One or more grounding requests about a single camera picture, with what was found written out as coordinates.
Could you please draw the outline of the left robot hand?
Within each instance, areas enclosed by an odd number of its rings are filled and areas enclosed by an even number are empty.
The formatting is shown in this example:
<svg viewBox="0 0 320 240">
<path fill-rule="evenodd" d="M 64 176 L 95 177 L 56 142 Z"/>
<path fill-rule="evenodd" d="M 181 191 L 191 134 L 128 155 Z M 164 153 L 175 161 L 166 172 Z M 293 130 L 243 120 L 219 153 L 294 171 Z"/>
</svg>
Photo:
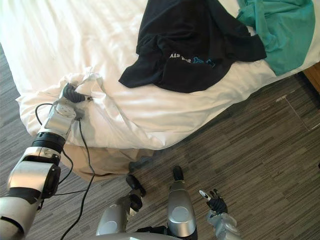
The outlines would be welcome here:
<svg viewBox="0 0 320 240">
<path fill-rule="evenodd" d="M 82 93 L 79 93 L 76 91 L 76 87 L 74 85 L 72 85 L 71 83 L 67 83 L 59 96 L 60 99 L 66 99 L 72 103 L 81 103 L 84 101 L 91 101 L 93 100 L 93 97 L 90 95 L 85 95 Z"/>
</svg>

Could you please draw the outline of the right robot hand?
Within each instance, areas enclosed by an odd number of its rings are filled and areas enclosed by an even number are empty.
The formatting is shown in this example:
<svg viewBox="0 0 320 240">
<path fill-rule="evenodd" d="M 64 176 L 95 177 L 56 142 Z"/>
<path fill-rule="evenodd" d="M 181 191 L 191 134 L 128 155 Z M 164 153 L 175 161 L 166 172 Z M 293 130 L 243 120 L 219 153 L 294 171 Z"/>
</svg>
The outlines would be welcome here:
<svg viewBox="0 0 320 240">
<path fill-rule="evenodd" d="M 211 190 L 209 194 L 201 189 L 198 192 L 206 200 L 206 204 L 212 211 L 217 214 L 228 213 L 228 207 L 216 188 Z"/>
</svg>

